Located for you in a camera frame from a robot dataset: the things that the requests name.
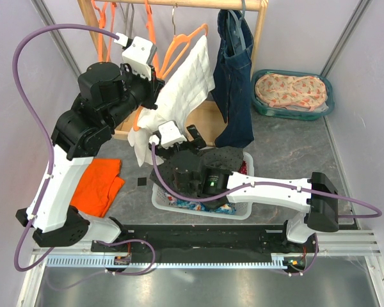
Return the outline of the grey dotted skirt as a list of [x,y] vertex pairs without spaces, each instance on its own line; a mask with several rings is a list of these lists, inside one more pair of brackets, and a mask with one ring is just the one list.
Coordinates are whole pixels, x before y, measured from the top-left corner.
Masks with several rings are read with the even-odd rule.
[[165,184],[184,198],[202,199],[219,195],[227,189],[227,176],[243,164],[243,150],[226,146],[175,153],[158,165]]

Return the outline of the white pleated skirt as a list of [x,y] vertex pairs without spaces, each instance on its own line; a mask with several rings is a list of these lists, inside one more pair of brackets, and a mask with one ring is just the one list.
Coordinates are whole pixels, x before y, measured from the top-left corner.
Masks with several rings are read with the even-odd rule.
[[157,109],[142,109],[137,120],[139,130],[131,129],[129,132],[127,139],[134,148],[139,166],[152,164],[148,141],[158,126],[173,120],[181,132],[185,132],[187,117],[214,88],[207,36],[202,35],[160,91]]

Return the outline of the red polka dot skirt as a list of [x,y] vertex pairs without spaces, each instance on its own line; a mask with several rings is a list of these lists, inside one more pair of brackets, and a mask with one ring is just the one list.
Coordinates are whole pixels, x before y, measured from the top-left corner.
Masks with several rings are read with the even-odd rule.
[[248,167],[247,167],[246,161],[242,162],[242,165],[241,165],[241,167],[239,169],[239,173],[244,174],[244,175],[248,174]]

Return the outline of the grey hanger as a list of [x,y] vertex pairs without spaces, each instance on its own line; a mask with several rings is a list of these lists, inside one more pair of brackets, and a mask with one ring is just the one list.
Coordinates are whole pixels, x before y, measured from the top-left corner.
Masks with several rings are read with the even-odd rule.
[[122,12],[124,21],[124,34],[129,38],[132,38],[135,9],[133,3],[120,4],[120,10]]

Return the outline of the blue floral skirt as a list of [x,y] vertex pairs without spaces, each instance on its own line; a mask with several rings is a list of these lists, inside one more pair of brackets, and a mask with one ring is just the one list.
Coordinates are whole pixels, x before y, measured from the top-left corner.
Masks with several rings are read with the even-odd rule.
[[236,209],[226,203],[223,205],[211,205],[197,201],[185,201],[177,199],[169,194],[166,195],[166,199],[169,201],[170,205],[181,209],[194,210],[194,211],[202,211],[202,212],[214,212],[220,214],[229,214],[234,215],[236,213]]

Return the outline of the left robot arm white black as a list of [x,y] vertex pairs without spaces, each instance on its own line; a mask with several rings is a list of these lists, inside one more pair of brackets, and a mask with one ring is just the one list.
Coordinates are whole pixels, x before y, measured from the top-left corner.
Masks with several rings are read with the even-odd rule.
[[90,65],[77,83],[79,93],[70,110],[56,122],[49,161],[32,204],[16,213],[25,228],[34,228],[41,248],[68,247],[80,241],[104,241],[113,251],[127,246],[123,226],[114,218],[93,217],[71,204],[85,170],[115,129],[140,106],[157,109],[164,81],[152,65],[141,73],[134,64]]

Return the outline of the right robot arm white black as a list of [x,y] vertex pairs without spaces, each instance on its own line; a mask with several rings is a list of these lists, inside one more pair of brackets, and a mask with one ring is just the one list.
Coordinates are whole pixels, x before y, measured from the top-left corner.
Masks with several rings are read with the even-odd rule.
[[210,166],[199,154],[204,140],[196,130],[193,137],[189,141],[174,122],[167,122],[148,141],[158,183],[176,199],[212,209],[252,202],[295,210],[297,214],[285,222],[280,236],[281,246],[290,252],[316,232],[339,230],[338,194],[325,174],[281,180]]

